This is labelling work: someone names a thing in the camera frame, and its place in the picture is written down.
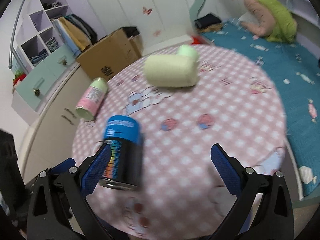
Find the red box white top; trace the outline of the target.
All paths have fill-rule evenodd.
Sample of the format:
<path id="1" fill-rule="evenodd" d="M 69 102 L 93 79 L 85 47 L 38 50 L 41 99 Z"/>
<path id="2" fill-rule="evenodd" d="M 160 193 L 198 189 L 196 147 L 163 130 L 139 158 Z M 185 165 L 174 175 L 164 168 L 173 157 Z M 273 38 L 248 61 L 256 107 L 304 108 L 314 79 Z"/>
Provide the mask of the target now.
<path id="1" fill-rule="evenodd" d="M 201 35 L 196 35 L 196 36 L 191 36 L 192 38 L 192 45 L 198 45 L 198 44 L 205 44 L 209 46 L 213 46 L 214 44 L 207 38 L 201 36 Z"/>

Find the green pink folded quilt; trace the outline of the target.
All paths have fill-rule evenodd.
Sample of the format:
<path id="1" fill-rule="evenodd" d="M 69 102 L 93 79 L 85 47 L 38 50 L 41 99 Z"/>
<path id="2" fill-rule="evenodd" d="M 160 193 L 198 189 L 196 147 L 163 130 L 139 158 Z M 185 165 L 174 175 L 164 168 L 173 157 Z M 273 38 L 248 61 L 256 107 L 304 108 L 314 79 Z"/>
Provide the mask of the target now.
<path id="1" fill-rule="evenodd" d="M 268 42 L 293 43 L 297 34 L 297 22 L 278 0 L 244 0 L 248 12 L 257 23 L 240 21 L 253 35 Z"/>

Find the grey metal handrail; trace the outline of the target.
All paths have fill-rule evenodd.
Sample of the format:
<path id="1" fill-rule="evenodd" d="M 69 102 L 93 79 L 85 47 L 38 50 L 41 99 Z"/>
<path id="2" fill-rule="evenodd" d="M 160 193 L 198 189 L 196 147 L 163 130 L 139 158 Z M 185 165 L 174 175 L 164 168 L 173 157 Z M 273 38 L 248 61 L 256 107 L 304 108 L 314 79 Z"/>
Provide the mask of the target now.
<path id="1" fill-rule="evenodd" d="M 8 68 L 28 74 L 40 64 L 58 70 L 63 42 L 52 23 L 60 0 L 22 0 L 12 29 Z"/>

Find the red strawberry plush toy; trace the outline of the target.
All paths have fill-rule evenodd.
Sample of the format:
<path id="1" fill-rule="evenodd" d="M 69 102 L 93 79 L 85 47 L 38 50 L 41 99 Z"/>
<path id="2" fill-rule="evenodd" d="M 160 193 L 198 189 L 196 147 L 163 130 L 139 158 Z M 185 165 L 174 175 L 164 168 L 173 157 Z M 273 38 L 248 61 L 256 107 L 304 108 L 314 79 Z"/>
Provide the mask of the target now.
<path id="1" fill-rule="evenodd" d="M 13 86 L 15 86 L 17 83 L 23 81 L 26 76 L 27 75 L 23 71 L 17 70 L 15 72 L 15 76 L 14 76 L 14 78 L 12 80 L 13 81 Z"/>

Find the white wardrobe doors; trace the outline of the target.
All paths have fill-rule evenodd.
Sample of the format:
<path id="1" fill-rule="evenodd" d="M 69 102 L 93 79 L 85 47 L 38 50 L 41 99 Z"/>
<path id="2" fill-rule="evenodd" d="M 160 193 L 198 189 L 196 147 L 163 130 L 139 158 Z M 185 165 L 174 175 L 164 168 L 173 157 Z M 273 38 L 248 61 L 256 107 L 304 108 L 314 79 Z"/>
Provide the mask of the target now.
<path id="1" fill-rule="evenodd" d="M 121 27 L 136 26 L 144 48 L 192 35 L 190 9 L 195 0 L 88 0 L 109 34 Z"/>

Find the large cardboard box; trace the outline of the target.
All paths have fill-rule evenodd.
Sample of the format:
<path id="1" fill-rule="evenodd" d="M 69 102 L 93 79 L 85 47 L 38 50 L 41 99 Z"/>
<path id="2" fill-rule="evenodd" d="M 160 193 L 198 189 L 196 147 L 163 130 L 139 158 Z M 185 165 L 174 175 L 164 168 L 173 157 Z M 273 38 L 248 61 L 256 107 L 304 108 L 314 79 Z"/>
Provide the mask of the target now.
<path id="1" fill-rule="evenodd" d="M 123 27 L 92 45 L 76 61 L 90 79 L 102 77 L 110 80 L 140 57 L 129 38 L 140 35 L 135 27 Z"/>

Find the light green cup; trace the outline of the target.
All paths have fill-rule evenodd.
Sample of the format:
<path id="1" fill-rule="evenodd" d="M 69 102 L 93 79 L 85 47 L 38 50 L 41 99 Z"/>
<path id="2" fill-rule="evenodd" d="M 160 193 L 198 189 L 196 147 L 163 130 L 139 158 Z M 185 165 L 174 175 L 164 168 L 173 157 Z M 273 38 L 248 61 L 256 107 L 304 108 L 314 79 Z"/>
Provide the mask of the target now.
<path id="1" fill-rule="evenodd" d="M 177 55 L 191 58 L 194 62 L 199 60 L 199 53 L 191 45 L 183 44 L 177 50 Z"/>

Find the small cardboard box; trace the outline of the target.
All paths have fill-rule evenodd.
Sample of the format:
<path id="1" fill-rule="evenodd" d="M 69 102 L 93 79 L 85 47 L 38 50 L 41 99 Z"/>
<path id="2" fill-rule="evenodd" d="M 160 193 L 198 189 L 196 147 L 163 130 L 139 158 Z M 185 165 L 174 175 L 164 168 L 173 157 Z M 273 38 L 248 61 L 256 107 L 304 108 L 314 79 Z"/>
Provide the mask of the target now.
<path id="1" fill-rule="evenodd" d="M 141 35 L 136 35 L 136 36 L 131 36 L 129 38 L 129 42 L 131 43 L 135 53 L 139 56 L 142 57 L 143 53 L 143 42 Z"/>

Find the white low cabinet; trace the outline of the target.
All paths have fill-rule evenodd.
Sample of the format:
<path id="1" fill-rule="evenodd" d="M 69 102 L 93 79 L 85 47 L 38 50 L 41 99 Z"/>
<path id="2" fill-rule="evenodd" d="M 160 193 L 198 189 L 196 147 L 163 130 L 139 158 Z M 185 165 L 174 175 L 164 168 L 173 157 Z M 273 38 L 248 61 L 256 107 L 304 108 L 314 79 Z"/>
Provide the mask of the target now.
<path id="1" fill-rule="evenodd" d="M 80 122 L 75 107 L 90 83 L 90 78 L 77 66 L 66 76 L 41 115 L 27 130 L 18 157 L 24 182 L 71 157 L 73 139 Z"/>

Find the blue black CoolTowel can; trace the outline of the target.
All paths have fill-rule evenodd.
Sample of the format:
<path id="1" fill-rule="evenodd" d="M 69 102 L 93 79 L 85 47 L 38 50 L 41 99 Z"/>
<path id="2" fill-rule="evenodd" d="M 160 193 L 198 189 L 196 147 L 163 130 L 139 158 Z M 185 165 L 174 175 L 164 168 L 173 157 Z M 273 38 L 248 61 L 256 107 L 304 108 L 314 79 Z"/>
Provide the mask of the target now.
<path id="1" fill-rule="evenodd" d="M 143 136 L 139 123 L 125 115 L 114 115 L 106 124 L 104 141 L 111 158 L 99 184 L 117 190 L 135 191 L 142 183 Z"/>

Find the purple stair shelf unit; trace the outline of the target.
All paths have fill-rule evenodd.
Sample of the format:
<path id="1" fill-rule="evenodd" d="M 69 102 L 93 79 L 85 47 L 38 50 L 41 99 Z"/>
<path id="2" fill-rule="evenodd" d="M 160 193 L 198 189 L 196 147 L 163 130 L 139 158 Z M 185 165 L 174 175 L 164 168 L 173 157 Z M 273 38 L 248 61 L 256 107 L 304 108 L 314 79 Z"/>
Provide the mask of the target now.
<path id="1" fill-rule="evenodd" d="M 51 19 L 60 16 L 75 14 L 90 25 L 97 33 L 98 39 L 106 35 L 105 29 L 88 3 L 88 0 L 30 0 L 22 7 L 22 23 L 18 31 L 13 32 L 15 42 L 22 47 L 26 54 L 28 64 L 34 66 L 29 60 L 41 50 L 48 48 L 44 38 L 50 34 L 57 37 Z M 15 49 L 16 61 L 21 61 L 22 66 L 27 70 L 27 64 L 21 59 L 17 48 Z"/>

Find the pale yellow cup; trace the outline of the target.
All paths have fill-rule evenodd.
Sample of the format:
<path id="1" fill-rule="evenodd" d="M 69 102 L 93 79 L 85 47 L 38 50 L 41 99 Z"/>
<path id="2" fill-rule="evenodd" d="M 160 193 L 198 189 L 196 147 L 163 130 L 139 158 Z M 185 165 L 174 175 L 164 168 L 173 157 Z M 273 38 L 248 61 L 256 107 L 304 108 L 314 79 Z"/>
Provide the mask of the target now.
<path id="1" fill-rule="evenodd" d="M 183 55 L 150 55 L 143 65 L 149 84 L 164 88 L 192 87 L 198 81 L 197 61 Z"/>

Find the pink green can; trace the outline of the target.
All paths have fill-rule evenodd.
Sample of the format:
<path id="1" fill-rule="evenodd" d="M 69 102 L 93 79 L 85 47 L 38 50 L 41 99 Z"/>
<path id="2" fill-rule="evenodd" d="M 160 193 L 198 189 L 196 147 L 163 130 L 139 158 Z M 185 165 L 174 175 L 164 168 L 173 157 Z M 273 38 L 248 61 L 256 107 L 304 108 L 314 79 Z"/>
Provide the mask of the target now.
<path id="1" fill-rule="evenodd" d="M 86 121 L 94 120 L 107 92 L 108 84 L 106 80 L 102 77 L 95 78 L 76 105 L 77 115 Z"/>

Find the teal drawer cabinet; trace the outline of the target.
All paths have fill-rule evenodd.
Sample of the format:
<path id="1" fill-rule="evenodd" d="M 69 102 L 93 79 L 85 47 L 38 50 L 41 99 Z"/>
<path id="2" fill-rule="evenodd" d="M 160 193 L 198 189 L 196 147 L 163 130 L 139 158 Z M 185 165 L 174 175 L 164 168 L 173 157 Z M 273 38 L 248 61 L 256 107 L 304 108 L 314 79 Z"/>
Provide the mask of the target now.
<path id="1" fill-rule="evenodd" d="M 27 64 L 29 73 L 16 85 L 11 106 L 28 125 L 32 125 L 67 75 L 78 64 L 65 45 L 61 45 L 35 67 L 28 64 L 21 46 L 18 46 L 17 50 Z"/>

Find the pink checkered tablecloth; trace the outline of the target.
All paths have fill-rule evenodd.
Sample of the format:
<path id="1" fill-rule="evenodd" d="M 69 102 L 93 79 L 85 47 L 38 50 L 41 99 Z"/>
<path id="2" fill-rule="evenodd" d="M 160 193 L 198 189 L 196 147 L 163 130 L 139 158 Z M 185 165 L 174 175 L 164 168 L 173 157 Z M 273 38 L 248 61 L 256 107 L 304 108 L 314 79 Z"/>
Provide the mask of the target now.
<path id="1" fill-rule="evenodd" d="M 144 136 L 143 182 L 135 192 L 97 186 L 87 200 L 108 224 L 144 239 L 190 239 L 210 235 L 232 207 L 211 159 L 220 144 L 243 166 L 264 164 L 270 174 L 284 156 L 286 121 L 271 78 L 247 57 L 219 47 L 196 46 L 199 81 L 163 90 L 143 75 L 145 60 L 109 82 L 94 122 L 80 122 L 73 158 L 95 154 L 107 120 L 137 120 Z"/>

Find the folded dark clothes pile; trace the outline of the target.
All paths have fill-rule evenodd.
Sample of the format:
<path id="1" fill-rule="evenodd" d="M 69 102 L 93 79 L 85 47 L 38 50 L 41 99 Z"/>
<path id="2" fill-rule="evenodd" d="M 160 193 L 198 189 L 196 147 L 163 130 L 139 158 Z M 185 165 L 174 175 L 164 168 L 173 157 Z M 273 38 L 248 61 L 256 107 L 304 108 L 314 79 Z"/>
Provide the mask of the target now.
<path id="1" fill-rule="evenodd" d="M 223 23 L 220 18 L 216 17 L 212 13 L 198 18 L 194 21 L 194 25 L 197 31 L 201 33 L 220 31 L 223 27 Z"/>

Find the hanging clothes row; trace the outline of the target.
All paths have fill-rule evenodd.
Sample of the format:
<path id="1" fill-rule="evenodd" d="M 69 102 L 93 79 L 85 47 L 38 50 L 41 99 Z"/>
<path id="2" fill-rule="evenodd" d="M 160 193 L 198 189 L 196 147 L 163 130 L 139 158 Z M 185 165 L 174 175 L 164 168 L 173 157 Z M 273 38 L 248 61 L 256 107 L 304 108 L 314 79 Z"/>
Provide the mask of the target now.
<path id="1" fill-rule="evenodd" d="M 93 28 L 75 14 L 53 18 L 51 22 L 75 58 L 98 41 Z"/>

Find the blue patterned mattress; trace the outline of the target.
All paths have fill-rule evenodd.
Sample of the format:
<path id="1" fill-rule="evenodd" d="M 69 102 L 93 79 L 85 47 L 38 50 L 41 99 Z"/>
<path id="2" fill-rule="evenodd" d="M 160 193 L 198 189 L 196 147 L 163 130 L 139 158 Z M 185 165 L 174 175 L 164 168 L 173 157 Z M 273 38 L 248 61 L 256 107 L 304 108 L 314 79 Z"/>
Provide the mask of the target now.
<path id="1" fill-rule="evenodd" d="M 319 186 L 318 59 L 297 42 L 269 42 L 256 37 L 237 20 L 203 34 L 215 45 L 243 54 L 268 74 L 282 99 L 287 139 L 300 175 L 303 196 Z"/>

